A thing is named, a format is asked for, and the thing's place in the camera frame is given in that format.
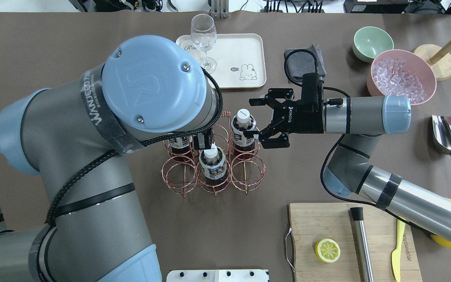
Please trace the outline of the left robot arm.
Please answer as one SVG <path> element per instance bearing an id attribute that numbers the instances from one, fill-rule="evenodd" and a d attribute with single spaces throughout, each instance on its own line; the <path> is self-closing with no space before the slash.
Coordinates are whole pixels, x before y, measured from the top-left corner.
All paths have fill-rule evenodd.
<path id="1" fill-rule="evenodd" d="M 200 135 L 219 119 L 217 82 L 173 41 L 143 35 L 68 84 L 0 113 L 0 153 L 40 175 L 45 225 L 7 229 L 0 207 L 0 282 L 161 282 L 125 156 Z"/>

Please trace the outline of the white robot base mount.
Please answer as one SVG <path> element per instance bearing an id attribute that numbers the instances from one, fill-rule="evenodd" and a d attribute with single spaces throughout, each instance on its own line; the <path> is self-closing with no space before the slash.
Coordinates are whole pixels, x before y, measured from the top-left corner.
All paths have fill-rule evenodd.
<path id="1" fill-rule="evenodd" d="M 269 282 L 265 269 L 198 269 L 174 270 L 166 277 L 167 282 Z"/>

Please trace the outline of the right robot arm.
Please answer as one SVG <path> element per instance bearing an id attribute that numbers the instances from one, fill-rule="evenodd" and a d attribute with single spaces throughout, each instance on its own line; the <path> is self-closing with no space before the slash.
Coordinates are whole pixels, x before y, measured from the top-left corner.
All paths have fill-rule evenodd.
<path id="1" fill-rule="evenodd" d="M 322 91 L 303 93 L 295 101 L 290 88 L 273 88 L 253 107 L 272 108 L 271 123 L 263 130 L 247 131 L 263 148 L 287 148 L 288 135 L 341 134 L 320 172 L 324 189 L 348 201 L 357 194 L 374 206 L 451 242 L 451 201 L 417 186 L 400 175 L 370 163 L 381 135 L 409 129 L 411 105 L 403 96 L 324 99 Z"/>

